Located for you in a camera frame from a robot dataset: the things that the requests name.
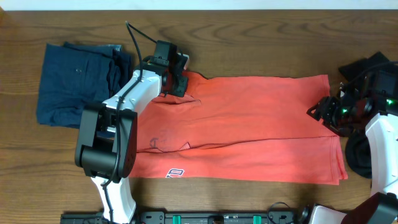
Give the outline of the red t-shirt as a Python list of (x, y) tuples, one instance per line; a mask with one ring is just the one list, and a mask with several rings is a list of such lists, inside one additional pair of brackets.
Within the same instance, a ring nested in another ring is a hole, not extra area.
[(159, 96), (139, 116), (133, 177), (347, 178), (339, 137), (307, 114), (330, 93), (326, 75), (188, 79), (184, 97)]

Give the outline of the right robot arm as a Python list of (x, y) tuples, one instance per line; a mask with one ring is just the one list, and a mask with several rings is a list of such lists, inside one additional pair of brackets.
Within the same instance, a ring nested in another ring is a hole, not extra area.
[(337, 97), (324, 97), (307, 110), (337, 135), (343, 128), (364, 129), (371, 155), (371, 195), (348, 213), (314, 206), (310, 223), (393, 223), (397, 218), (397, 101), (391, 97), (362, 98), (344, 105)]

